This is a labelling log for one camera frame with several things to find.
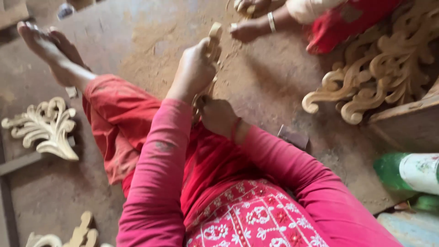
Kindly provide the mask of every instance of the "green plastic bottle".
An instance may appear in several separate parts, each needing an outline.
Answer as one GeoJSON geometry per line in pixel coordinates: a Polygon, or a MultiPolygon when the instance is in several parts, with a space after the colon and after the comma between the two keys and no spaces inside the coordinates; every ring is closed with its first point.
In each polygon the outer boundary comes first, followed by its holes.
{"type": "Polygon", "coordinates": [[[381,182],[393,189],[439,195],[439,153],[389,153],[374,162],[381,182]]]}

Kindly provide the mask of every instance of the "pink long sleeve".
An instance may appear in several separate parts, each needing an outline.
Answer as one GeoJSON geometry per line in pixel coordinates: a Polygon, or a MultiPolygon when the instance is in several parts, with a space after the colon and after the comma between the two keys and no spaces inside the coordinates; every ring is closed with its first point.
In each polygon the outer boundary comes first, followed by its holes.
{"type": "Polygon", "coordinates": [[[152,121],[123,205],[118,247],[182,246],[180,194],[190,129],[191,107],[165,99],[152,121]]]}
{"type": "Polygon", "coordinates": [[[341,179],[311,155],[256,126],[242,148],[262,171],[293,190],[337,246],[401,246],[341,179]]]}

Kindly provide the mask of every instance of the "carved wooden ornament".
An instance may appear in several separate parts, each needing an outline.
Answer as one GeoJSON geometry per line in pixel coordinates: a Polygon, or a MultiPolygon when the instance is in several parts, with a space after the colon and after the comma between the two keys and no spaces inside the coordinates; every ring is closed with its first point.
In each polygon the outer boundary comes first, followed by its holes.
{"type": "MultiPolygon", "coordinates": [[[[75,227],[72,238],[68,243],[62,245],[61,239],[53,234],[45,236],[31,233],[26,247],[95,247],[97,245],[98,232],[96,229],[89,229],[93,215],[85,211],[81,216],[81,225],[75,227]]],[[[108,243],[101,244],[101,247],[113,247],[108,243]]]]}
{"type": "Polygon", "coordinates": [[[65,160],[79,160],[67,141],[67,133],[75,127],[75,122],[69,118],[75,114],[75,109],[66,109],[63,98],[55,97],[37,107],[30,105],[27,112],[13,119],[5,118],[1,125],[5,129],[12,128],[12,137],[24,137],[25,148],[32,146],[35,140],[46,139],[36,147],[37,152],[52,153],[65,160]]]}
{"type": "Polygon", "coordinates": [[[342,118],[359,124],[366,110],[384,101],[402,105],[421,99],[421,86],[430,79],[419,62],[434,62],[428,43],[439,37],[438,13],[438,1],[416,0],[412,8],[395,11],[390,37],[376,26],[359,35],[345,51],[346,65],[334,64],[322,87],[304,97],[303,109],[316,113],[316,102],[343,102],[337,104],[342,118]]]}

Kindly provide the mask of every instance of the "floor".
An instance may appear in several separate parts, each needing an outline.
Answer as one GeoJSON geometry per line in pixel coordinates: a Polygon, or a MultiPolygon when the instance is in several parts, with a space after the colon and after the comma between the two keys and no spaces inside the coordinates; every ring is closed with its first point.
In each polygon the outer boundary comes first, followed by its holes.
{"type": "MultiPolygon", "coordinates": [[[[59,4],[48,2],[47,13],[59,4]]],[[[53,25],[76,44],[95,73],[117,74],[163,98],[184,49],[205,37],[214,21],[229,25],[240,20],[226,6],[227,0],[106,0],[53,25]]],[[[50,18],[36,17],[42,25],[51,23],[50,18]]],[[[228,99],[238,115],[272,134],[286,124],[309,135],[311,154],[340,176],[370,212],[400,200],[382,187],[372,169],[380,153],[367,133],[346,124],[333,104],[320,104],[315,115],[301,107],[304,95],[315,90],[341,59],[343,47],[329,55],[311,56],[305,51],[301,30],[250,45],[225,34],[221,45],[223,65],[215,97],[228,99]]],[[[79,162],[55,159],[8,176],[21,244],[31,232],[52,233],[67,241],[85,210],[95,214],[101,242],[114,244],[124,198],[120,186],[108,185],[81,100],[69,100],[47,66],[21,40],[0,47],[0,74],[0,118],[55,96],[78,110],[74,135],[79,162]]],[[[10,133],[2,134],[7,160],[29,152],[10,133]]]]}
{"type": "MultiPolygon", "coordinates": [[[[17,3],[25,0],[3,0],[4,7],[8,8],[16,5],[17,3]]],[[[29,14],[31,15],[31,21],[38,26],[45,27],[55,22],[58,22],[57,13],[61,4],[66,0],[26,0],[29,14]]],[[[92,0],[71,0],[72,5],[76,9],[80,10],[85,6],[90,5],[92,0]]],[[[8,29],[0,30],[0,46],[7,44],[12,40],[18,38],[18,33],[15,26],[8,29]]]]}

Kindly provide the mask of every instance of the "person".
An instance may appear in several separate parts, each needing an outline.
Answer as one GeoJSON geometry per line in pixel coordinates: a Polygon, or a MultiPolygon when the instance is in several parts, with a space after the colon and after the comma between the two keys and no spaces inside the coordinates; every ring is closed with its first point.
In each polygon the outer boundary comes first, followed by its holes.
{"type": "MultiPolygon", "coordinates": [[[[235,0],[235,8],[246,12],[255,6],[255,15],[266,11],[272,0],[235,0]]],[[[366,31],[388,16],[402,0],[287,0],[285,5],[255,19],[233,24],[233,38],[249,43],[275,32],[304,29],[311,54],[332,51],[349,37],[366,31]]]]}
{"type": "Polygon", "coordinates": [[[60,85],[83,94],[109,181],[127,196],[118,247],[401,246],[329,168],[227,101],[200,97],[202,122],[191,126],[192,100],[216,73],[209,38],[185,50],[159,101],[91,72],[54,28],[20,22],[18,32],[60,85]]]}

